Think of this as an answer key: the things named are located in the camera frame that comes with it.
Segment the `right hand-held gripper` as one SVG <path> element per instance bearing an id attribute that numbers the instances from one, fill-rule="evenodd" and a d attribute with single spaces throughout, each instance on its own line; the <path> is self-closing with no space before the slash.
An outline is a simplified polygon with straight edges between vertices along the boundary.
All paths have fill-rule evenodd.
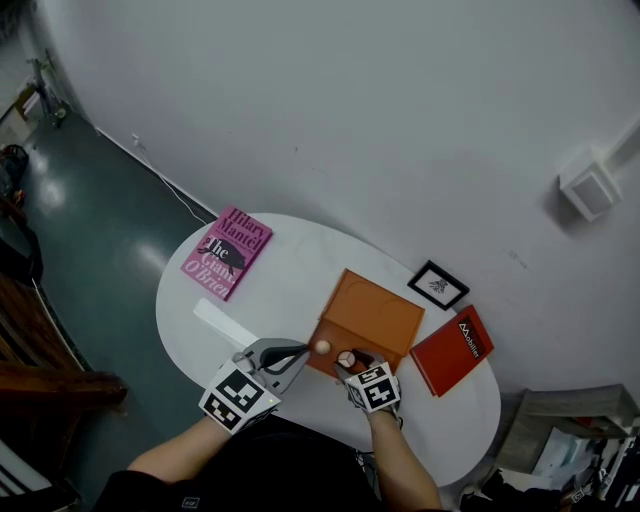
<path id="1" fill-rule="evenodd" d="M 353 349 L 352 354 L 355 358 L 352 372 L 358 374 L 350 377 L 350 372 L 340 364 L 334 364 L 333 369 L 353 403 L 366 413 L 395 410 L 401 401 L 399 381 L 384 356 L 366 349 Z"/>

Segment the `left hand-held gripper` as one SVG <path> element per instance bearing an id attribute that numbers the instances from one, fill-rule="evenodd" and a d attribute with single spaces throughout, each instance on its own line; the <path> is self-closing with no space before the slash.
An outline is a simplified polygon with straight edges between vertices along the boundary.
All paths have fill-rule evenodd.
<path id="1" fill-rule="evenodd" d="M 215 373 L 199 408 L 229 434 L 265 419 L 309 359 L 306 344 L 260 338 L 228 359 Z"/>

